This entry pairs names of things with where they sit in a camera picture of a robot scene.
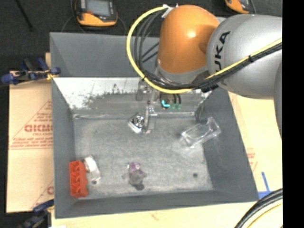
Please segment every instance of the dark floor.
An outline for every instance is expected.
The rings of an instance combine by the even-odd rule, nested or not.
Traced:
[[[25,57],[43,56],[49,51],[49,32],[61,31],[71,17],[70,0],[19,0],[35,30],[31,32],[15,0],[0,0],[0,75],[19,68]],[[114,0],[119,18],[114,27],[102,33],[122,35],[123,21],[128,28],[134,20],[150,8],[162,4],[196,4],[215,16],[229,17],[223,0]],[[253,0],[257,14],[282,16],[283,0]],[[74,19],[64,31],[81,32]],[[30,214],[4,214],[8,144],[8,89],[0,86],[0,228],[15,227]]]

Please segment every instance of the yellow cable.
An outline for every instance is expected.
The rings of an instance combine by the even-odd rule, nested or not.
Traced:
[[[250,57],[253,57],[253,56],[255,56],[255,55],[257,55],[257,54],[259,54],[259,53],[261,53],[261,52],[263,52],[263,51],[266,51],[266,50],[270,49],[271,47],[274,47],[274,46],[280,44],[281,42],[282,42],[282,38],[280,38],[280,39],[278,39],[278,40],[276,40],[276,41],[274,41],[274,42],[268,44],[267,46],[265,46],[265,47],[263,47],[263,48],[257,50],[257,51],[254,52],[254,53],[252,53],[250,56],[244,57],[243,59],[239,60],[238,62],[236,62],[236,63],[234,63],[234,64],[231,64],[230,66],[228,66],[228,67],[226,67],[226,68],[224,68],[224,69],[222,69],[222,70],[220,70],[220,71],[218,71],[218,72],[216,72],[216,73],[214,73],[214,74],[208,76],[208,77],[205,78],[205,79],[209,79],[209,78],[212,78],[212,77],[214,77],[214,76],[216,76],[216,75],[219,75],[219,74],[221,74],[221,73],[223,73],[223,72],[225,72],[225,71],[227,71],[227,70],[229,70],[229,69],[235,67],[236,65],[238,65],[238,64],[240,64],[240,63],[242,63],[242,62],[248,60]]]
[[[147,12],[145,12],[144,14],[142,14],[135,22],[134,24],[131,26],[130,28],[130,31],[128,33],[128,37],[127,37],[127,42],[126,42],[126,50],[127,50],[127,55],[128,55],[128,58],[130,60],[130,63],[131,65],[133,66],[133,68],[135,69],[136,73],[144,79],[145,82],[147,82],[148,85],[150,85],[152,88],[158,90],[158,91],[161,91],[161,92],[164,92],[164,93],[168,93],[168,94],[182,94],[182,93],[185,93],[185,92],[188,92],[188,91],[191,91],[193,89],[176,89],[176,90],[172,90],[172,89],[165,89],[165,88],[161,88],[159,87],[158,85],[155,85],[154,83],[152,83],[148,78],[145,77],[144,73],[138,68],[137,64],[135,63],[133,57],[132,57],[132,53],[131,53],[131,37],[132,37],[132,34],[135,30],[135,28],[137,27],[137,25],[147,16],[149,16],[150,14],[152,13],[155,13],[157,11],[161,11],[161,10],[164,10],[164,9],[167,9],[168,6],[163,6],[163,7],[157,7],[157,8],[154,8],[154,9],[151,9]],[[273,47],[273,46],[276,46],[278,45],[279,43],[282,42],[282,38],[270,43],[269,45],[257,50],[256,52],[252,53],[250,56],[247,56],[247,57],[244,57],[243,59],[239,60],[238,62],[234,63],[234,64],[231,64],[230,66],[204,78],[205,79],[210,79],[214,76],[217,76],[233,67],[235,67],[236,65],[248,60],[250,57],[253,57],[263,51],[266,51],[267,49]]]
[[[279,206],[282,206],[283,203],[279,203],[275,206],[273,206],[272,208],[268,209],[267,211],[265,211],[264,213],[262,213],[260,216],[258,216],[257,218],[255,218],[247,228],[251,228],[253,227],[254,224],[256,224],[262,217],[264,217],[267,213],[269,213],[270,211],[279,208]]]
[[[147,12],[145,12],[144,14],[142,14],[135,22],[134,24],[131,26],[130,28],[130,31],[128,33],[128,37],[127,37],[127,55],[128,55],[128,58],[130,60],[130,63],[131,65],[133,66],[133,68],[135,69],[135,71],[137,72],[137,74],[143,78],[145,80],[145,82],[147,82],[148,85],[150,85],[152,88],[158,90],[158,91],[161,91],[161,92],[164,92],[164,93],[168,93],[168,94],[182,94],[182,93],[185,93],[185,92],[188,92],[188,91],[191,91],[192,89],[176,89],[176,90],[171,90],[171,89],[164,89],[164,88],[161,88],[159,87],[158,85],[155,85],[154,83],[152,83],[148,78],[145,77],[145,75],[142,73],[142,71],[138,68],[138,66],[136,65],[133,57],[132,57],[132,54],[131,54],[131,48],[130,48],[130,44],[131,44],[131,37],[132,37],[132,34],[135,30],[135,28],[137,27],[137,25],[147,16],[149,16],[150,14],[152,13],[155,13],[157,11],[161,11],[161,10],[164,10],[164,9],[167,9],[168,7],[164,6],[164,7],[157,7],[157,8],[154,8],[154,9],[151,9]]]

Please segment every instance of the green light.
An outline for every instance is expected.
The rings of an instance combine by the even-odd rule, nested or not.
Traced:
[[[162,106],[165,107],[165,108],[169,108],[169,107],[170,107],[170,104],[166,104],[166,103],[165,103],[165,100],[162,100],[162,101],[161,101],[161,104],[162,104]]]

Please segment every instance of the red plastic block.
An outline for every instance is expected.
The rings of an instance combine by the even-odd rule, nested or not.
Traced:
[[[86,188],[86,167],[82,161],[73,161],[69,163],[70,169],[70,192],[75,198],[86,197],[89,192]]]

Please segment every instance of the clear plastic object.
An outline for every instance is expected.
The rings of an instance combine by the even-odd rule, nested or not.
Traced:
[[[187,146],[194,148],[198,144],[205,143],[206,141],[219,135],[221,130],[214,118],[208,117],[205,124],[196,124],[188,130],[181,133],[182,140]]]

